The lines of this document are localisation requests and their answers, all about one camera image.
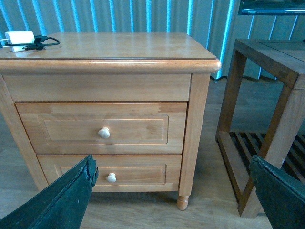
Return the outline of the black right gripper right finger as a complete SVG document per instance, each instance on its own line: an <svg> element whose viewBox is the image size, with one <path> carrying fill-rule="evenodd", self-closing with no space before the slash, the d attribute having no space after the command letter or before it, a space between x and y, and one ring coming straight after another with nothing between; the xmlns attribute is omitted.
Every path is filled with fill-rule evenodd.
<svg viewBox="0 0 305 229"><path fill-rule="evenodd" d="M274 229L305 227L305 185L254 155L250 174L257 197Z"/></svg>

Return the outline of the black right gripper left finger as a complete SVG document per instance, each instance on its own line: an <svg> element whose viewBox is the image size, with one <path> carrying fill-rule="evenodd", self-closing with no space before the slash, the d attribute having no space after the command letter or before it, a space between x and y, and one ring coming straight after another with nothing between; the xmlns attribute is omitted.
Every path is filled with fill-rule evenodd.
<svg viewBox="0 0 305 229"><path fill-rule="evenodd" d="M78 229L99 172L91 155L0 221L2 229Z"/></svg>

